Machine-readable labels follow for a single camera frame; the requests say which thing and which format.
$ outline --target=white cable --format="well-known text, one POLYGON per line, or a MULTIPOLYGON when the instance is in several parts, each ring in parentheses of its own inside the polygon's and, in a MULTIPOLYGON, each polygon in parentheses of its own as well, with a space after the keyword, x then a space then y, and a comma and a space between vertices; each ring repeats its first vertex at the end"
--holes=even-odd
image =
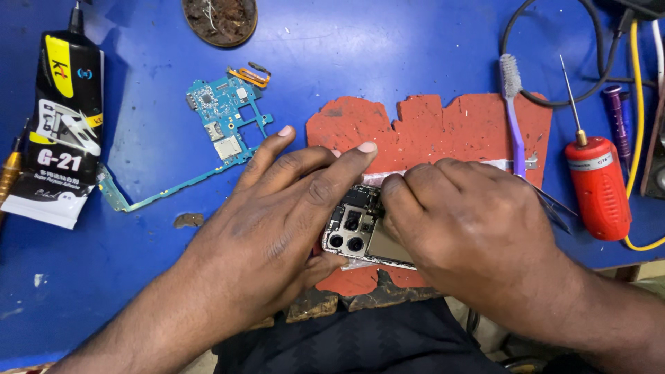
POLYGON ((651 29, 654 31, 654 42, 656 43, 656 56, 658 57, 658 92, 660 92, 663 87, 663 76, 665 74, 665 59, 663 57, 663 40, 660 36, 658 20, 651 22, 651 29))

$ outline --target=purple screwdriver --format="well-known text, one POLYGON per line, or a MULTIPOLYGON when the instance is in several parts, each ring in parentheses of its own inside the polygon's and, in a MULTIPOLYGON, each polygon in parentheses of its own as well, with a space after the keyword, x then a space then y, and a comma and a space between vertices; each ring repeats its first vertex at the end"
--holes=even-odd
POLYGON ((628 133, 623 122, 623 115, 621 113, 621 98, 619 98, 619 93, 621 92, 620 86, 609 86, 606 89, 602 90, 603 95, 605 96, 605 107, 607 109, 607 116, 612 125, 612 133, 614 134, 614 145, 616 146, 616 151, 619 154, 619 158, 626 166, 627 170, 630 170, 631 153, 630 153, 630 143, 628 142, 628 133))

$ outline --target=red electric screwdriver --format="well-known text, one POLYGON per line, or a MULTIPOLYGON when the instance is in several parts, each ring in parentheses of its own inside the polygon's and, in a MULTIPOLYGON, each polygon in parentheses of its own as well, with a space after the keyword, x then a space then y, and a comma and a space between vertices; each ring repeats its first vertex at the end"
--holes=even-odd
POLYGON ((630 231, 632 216, 616 147, 611 141, 599 136, 587 139, 587 134, 580 127, 562 57, 561 67, 577 125, 576 141, 566 146, 565 154, 582 221, 596 239, 621 240, 630 231))

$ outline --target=toothbrush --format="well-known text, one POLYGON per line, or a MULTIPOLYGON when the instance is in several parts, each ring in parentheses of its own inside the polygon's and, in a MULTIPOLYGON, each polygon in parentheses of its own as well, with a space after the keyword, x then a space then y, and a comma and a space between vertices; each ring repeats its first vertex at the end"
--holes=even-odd
POLYGON ((499 60, 501 65, 501 82, 503 87, 501 92, 505 99, 506 109, 508 111, 508 123, 513 145, 513 174, 524 179, 527 177, 526 161, 524 152, 524 140, 519 131, 517 116, 515 115, 515 97, 522 91, 522 80, 517 70, 517 59, 513 55, 504 54, 499 60))

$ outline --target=wooden board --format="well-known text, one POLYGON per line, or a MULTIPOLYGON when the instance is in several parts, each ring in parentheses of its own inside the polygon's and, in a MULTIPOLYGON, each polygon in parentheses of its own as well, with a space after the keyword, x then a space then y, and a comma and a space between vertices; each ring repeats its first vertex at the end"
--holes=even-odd
MULTIPOLYGON (((442 108, 439 95, 409 96, 397 103, 399 119, 392 126, 379 102, 351 96, 328 102, 306 125, 307 144, 346 151, 371 140, 379 154, 367 173, 405 170, 444 157, 463 161, 512 159, 505 104, 500 94, 465 94, 442 108)), ((538 168, 527 178, 540 187, 547 155, 552 110, 519 96, 515 112, 527 157, 534 151, 538 168)), ((337 270, 317 289, 341 295, 360 295, 376 288, 376 272, 383 269, 398 287, 426 287, 418 272, 392 266, 337 270)))

